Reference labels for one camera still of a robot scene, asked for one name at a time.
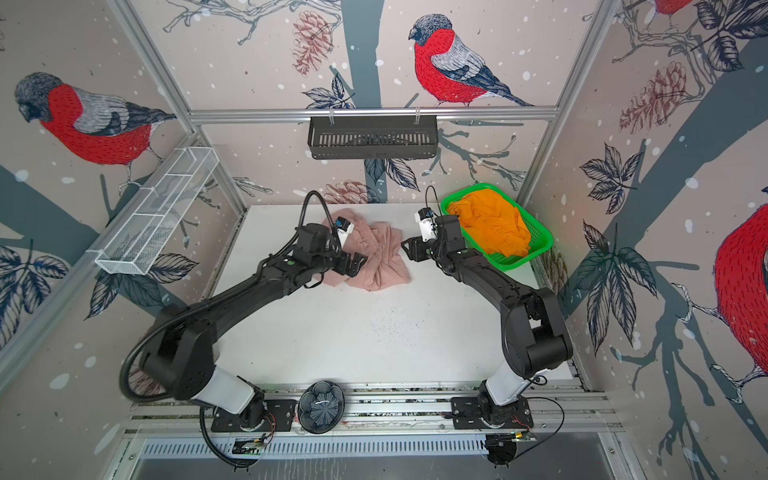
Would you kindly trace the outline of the pink shorts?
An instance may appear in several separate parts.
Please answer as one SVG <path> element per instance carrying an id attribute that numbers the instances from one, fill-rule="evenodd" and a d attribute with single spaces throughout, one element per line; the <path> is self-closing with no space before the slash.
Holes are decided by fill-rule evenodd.
<path id="1" fill-rule="evenodd" d="M 347 237 L 343 251 L 360 253 L 367 257 L 359 273 L 350 277 L 334 271 L 325 274 L 323 283 L 337 287 L 346 283 L 352 288 L 378 292 L 411 281 L 409 271 L 400 255 L 402 231 L 386 222 L 368 223 L 356 211 L 345 208 L 332 214 L 336 220 L 342 217 L 353 225 L 352 233 Z"/>

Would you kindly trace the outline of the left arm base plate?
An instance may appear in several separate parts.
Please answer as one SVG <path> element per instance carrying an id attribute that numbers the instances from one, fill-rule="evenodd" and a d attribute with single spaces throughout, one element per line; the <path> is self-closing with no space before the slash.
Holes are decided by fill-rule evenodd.
<path id="1" fill-rule="evenodd" d="M 211 430 L 214 433 L 281 433 L 292 429 L 297 401 L 291 399 L 259 400 L 240 414 L 216 408 Z"/>

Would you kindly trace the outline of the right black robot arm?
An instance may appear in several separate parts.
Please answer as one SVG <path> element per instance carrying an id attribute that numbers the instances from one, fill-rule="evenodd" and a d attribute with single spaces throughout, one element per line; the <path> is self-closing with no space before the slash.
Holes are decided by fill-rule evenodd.
<path id="1" fill-rule="evenodd" d="M 535 289 L 494 267 L 466 245 L 459 219 L 424 207 L 415 214 L 420 234 L 401 242 L 409 260 L 432 260 L 447 276 L 492 304 L 500 315 L 504 361 L 481 382 L 477 396 L 451 399 L 457 430 L 532 428 L 526 390 L 573 355 L 562 310 L 548 288 Z"/>

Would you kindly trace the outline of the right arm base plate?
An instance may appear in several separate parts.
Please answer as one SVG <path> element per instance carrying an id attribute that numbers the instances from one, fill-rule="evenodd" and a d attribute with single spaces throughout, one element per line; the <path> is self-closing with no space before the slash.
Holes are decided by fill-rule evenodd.
<path id="1" fill-rule="evenodd" d="M 520 396 L 504 406 L 486 395 L 452 397 L 450 418 L 456 430 L 523 429 L 534 426 L 528 400 Z"/>

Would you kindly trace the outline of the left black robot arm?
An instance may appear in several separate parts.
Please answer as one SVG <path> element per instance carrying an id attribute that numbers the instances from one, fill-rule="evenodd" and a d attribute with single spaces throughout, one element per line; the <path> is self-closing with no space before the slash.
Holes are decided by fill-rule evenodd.
<path id="1" fill-rule="evenodd" d="M 356 276 L 367 258 L 343 249 L 354 230 L 344 217 L 328 226 L 300 226 L 248 279 L 207 300 L 169 310 L 124 361 L 119 374 L 122 394 L 135 403 L 190 401 L 234 416 L 243 430 L 260 427 L 268 417 L 263 391 L 217 367 L 214 346 L 257 310 L 301 288 L 315 287 L 315 277 L 329 271 Z"/>

